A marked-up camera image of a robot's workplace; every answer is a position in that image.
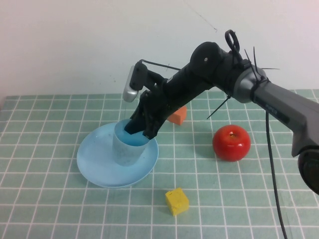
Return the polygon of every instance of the yellow sponge cube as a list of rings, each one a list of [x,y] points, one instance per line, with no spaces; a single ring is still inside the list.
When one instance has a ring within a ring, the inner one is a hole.
[[[189,200],[181,188],[165,193],[165,200],[173,216],[185,212],[189,208]]]

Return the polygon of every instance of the light blue cup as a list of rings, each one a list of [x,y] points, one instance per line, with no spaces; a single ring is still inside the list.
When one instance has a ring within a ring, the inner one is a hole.
[[[143,132],[127,133],[124,128],[130,119],[119,121],[114,128],[112,154],[114,161],[122,166],[135,164],[144,152],[149,139]]]

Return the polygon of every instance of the table surface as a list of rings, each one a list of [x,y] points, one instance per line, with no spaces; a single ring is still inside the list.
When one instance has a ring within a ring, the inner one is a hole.
[[[319,90],[297,90],[319,101]],[[131,116],[138,101],[120,94],[7,97],[0,112],[2,239],[274,239],[279,225],[265,133],[265,112],[252,103],[205,92],[187,104],[182,126],[166,122],[159,159],[138,184],[104,189],[79,172],[76,152],[91,131]],[[252,146],[239,162],[216,159],[213,132],[244,127]],[[283,220],[290,239],[319,234],[319,197],[291,157],[292,133],[274,118],[271,138]],[[173,217],[164,194],[181,187],[185,213]]]

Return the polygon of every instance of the light blue plate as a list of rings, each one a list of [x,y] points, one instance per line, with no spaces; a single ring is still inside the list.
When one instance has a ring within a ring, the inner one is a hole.
[[[159,156],[153,138],[132,166],[121,166],[112,158],[113,132],[116,123],[109,123],[91,132],[80,144],[77,164],[82,175],[98,186],[120,188],[135,184],[154,168]]]

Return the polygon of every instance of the orange block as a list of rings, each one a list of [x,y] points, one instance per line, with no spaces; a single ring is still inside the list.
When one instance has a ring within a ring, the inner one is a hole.
[[[168,121],[175,123],[177,125],[181,125],[183,121],[186,119],[187,107],[183,106],[175,111],[172,115],[168,117]]]

